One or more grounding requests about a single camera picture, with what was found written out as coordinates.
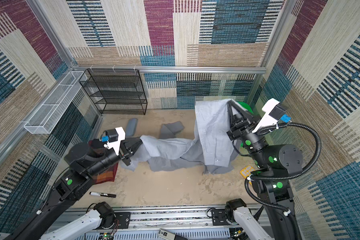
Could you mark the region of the grey long sleeve shirt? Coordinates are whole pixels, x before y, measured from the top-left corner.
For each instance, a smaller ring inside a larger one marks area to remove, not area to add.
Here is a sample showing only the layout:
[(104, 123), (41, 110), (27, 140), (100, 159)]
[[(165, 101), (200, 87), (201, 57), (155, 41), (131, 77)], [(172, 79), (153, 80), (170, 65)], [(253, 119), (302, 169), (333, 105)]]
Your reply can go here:
[(132, 156), (131, 164), (122, 163), (121, 166), (134, 171), (140, 162), (147, 162), (153, 172), (170, 172), (197, 165), (204, 167), (205, 174), (232, 171), (232, 161), (238, 156), (234, 148), (240, 147), (240, 142), (232, 142), (227, 135), (230, 129), (228, 103), (228, 99), (197, 102), (194, 139), (157, 139), (143, 135), (143, 143)]

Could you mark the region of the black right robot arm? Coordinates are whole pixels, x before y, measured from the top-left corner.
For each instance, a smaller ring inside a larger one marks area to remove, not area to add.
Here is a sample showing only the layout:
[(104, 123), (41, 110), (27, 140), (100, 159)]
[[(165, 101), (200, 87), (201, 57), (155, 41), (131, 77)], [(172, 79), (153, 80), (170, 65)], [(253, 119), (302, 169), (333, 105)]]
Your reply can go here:
[(240, 140), (258, 169), (245, 179), (248, 195), (261, 204), (269, 217), (276, 240), (300, 240), (295, 203), (290, 180), (307, 171), (301, 150), (294, 145), (269, 145), (265, 135), (286, 127), (311, 129), (293, 123), (286, 108), (271, 99), (264, 105), (264, 116), (255, 116), (235, 101), (228, 102), (231, 141)]

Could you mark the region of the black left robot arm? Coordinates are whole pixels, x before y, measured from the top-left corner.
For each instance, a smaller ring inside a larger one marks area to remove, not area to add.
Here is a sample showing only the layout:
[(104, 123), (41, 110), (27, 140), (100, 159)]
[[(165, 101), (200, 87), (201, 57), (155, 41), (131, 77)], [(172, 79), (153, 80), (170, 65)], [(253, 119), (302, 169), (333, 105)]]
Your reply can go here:
[(57, 179), (47, 200), (20, 224), (8, 240), (38, 240), (51, 225), (73, 206), (94, 185), (96, 177), (122, 161), (127, 166), (142, 145), (140, 138), (120, 141), (120, 146), (108, 147), (93, 139), (73, 146), (64, 157), (68, 169)]

